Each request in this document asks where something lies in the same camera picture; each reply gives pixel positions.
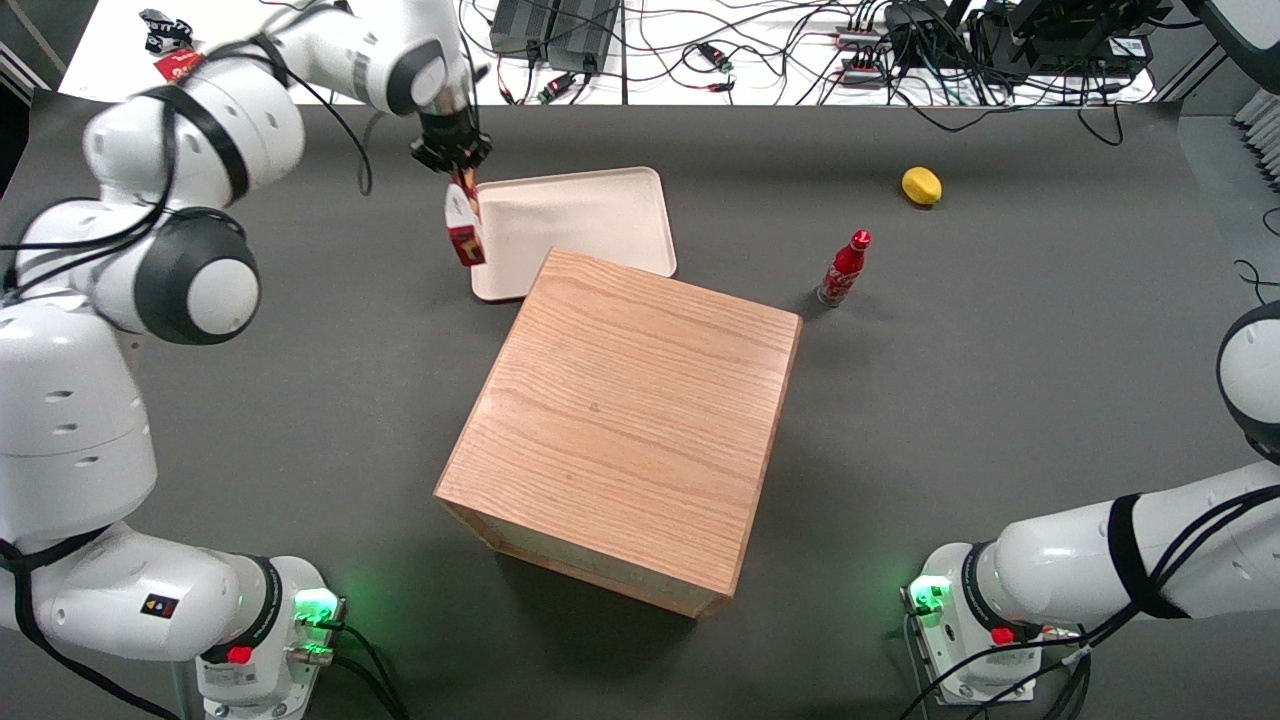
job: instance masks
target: wood grain surface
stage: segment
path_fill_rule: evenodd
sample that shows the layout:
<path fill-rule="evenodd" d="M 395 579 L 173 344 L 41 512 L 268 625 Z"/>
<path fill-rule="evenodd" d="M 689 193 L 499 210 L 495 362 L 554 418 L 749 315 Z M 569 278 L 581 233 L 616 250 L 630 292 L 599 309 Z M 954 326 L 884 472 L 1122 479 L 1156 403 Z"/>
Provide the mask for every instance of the wood grain surface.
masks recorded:
<path fill-rule="evenodd" d="M 435 495 L 732 596 L 800 324 L 553 250 Z"/>

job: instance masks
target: gray tabletop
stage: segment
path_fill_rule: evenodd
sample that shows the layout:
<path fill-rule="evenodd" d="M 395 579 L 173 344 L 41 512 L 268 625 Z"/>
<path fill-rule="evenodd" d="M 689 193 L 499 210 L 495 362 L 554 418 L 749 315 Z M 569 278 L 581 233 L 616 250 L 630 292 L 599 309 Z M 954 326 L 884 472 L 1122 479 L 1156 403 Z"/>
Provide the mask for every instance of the gray tabletop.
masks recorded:
<path fill-rule="evenodd" d="M 92 193 L 79 132 L 96 109 L 42 100 L 0 214 Z M 897 587 L 934 547 L 1253 460 L 1213 382 L 1248 295 L 1176 109 L 1125 109 L 1119 149 L 1071 111 L 951 136 L 909 110 L 485 109 L 484 179 L 652 165 L 680 279 L 808 320 L 726 611 L 695 625 L 494 556 L 431 488 L 518 305 L 471 297 L 443 181 L 403 151 L 412 122 L 378 127 L 366 200 L 346 136 L 303 114 L 297 172 L 232 209 L 260 315 L 221 347 L 146 351 L 161 478 L 131 523 L 315 561 L 416 717 L 893 719 L 914 694 Z M 931 211 L 897 190 L 915 164 L 945 182 Z M 820 313 L 813 287 L 859 227 L 868 270 Z M 1275 615 L 1130 625 L 1097 653 L 1084 717 L 1272 717 L 1277 642 Z M 172 702 L 166 667 L 84 656 Z M 0 666 L 9 720 L 142 717 L 17 634 Z M 311 717 L 381 716 L 325 673 Z"/>

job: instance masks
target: red bottle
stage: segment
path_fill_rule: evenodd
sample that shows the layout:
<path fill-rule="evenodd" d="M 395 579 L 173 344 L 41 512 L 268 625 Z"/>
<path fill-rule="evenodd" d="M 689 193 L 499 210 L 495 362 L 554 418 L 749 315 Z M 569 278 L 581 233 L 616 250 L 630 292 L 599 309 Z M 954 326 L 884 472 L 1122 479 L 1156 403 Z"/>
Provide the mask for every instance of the red bottle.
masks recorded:
<path fill-rule="evenodd" d="M 854 287 L 854 281 L 863 272 L 867 264 L 867 249 L 872 246 L 872 233 L 858 231 L 849 241 L 849 245 L 836 252 L 836 259 L 827 268 L 827 277 L 822 278 L 818 286 L 818 300 L 835 307 L 849 295 L 849 288 Z"/>

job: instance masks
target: red button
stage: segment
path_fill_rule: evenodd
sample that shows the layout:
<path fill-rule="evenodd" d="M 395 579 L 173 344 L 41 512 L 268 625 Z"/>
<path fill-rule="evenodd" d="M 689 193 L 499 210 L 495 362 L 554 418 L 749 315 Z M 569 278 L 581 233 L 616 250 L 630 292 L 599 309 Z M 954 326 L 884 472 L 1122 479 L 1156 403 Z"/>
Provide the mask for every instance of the red button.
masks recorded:
<path fill-rule="evenodd" d="M 253 657 L 251 647 L 236 646 L 227 651 L 227 662 L 232 665 L 244 665 L 251 657 Z"/>

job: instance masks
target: black box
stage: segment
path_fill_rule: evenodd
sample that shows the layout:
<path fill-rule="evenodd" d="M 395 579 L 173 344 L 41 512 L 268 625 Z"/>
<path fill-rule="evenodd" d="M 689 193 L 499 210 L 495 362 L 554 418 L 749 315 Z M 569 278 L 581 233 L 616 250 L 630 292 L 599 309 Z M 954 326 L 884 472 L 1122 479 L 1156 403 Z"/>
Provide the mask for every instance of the black box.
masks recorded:
<path fill-rule="evenodd" d="M 547 59 L 547 37 L 559 0 L 498 0 L 489 45 L 503 55 Z"/>
<path fill-rule="evenodd" d="M 621 4 L 622 0 L 559 0 L 547 61 L 567 73 L 603 70 Z"/>

